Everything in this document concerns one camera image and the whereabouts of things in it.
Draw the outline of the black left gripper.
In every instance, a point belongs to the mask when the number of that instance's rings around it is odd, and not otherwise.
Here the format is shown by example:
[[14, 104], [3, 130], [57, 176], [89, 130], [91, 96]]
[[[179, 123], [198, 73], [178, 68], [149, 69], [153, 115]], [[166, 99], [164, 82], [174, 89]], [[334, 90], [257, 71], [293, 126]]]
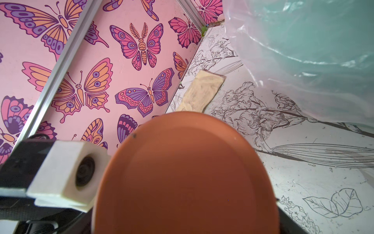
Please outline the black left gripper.
[[17, 221], [17, 234], [90, 234], [92, 212], [38, 207], [33, 199], [1, 197], [1, 220]]

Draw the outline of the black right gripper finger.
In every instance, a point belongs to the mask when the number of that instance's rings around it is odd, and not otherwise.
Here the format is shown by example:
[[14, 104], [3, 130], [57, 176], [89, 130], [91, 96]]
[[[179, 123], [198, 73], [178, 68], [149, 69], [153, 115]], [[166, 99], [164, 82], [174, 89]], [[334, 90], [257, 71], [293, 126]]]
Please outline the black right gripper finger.
[[289, 209], [282, 209], [279, 206], [279, 203], [280, 202], [278, 201], [277, 207], [279, 212], [280, 234], [307, 234], [307, 232], [292, 219]]

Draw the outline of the brown jar lid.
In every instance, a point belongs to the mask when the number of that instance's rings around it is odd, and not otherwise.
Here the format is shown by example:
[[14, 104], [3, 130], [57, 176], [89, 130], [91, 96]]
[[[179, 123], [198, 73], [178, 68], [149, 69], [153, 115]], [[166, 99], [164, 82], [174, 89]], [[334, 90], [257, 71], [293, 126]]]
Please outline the brown jar lid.
[[269, 176], [233, 127], [196, 112], [139, 126], [108, 164], [94, 234], [277, 234]]

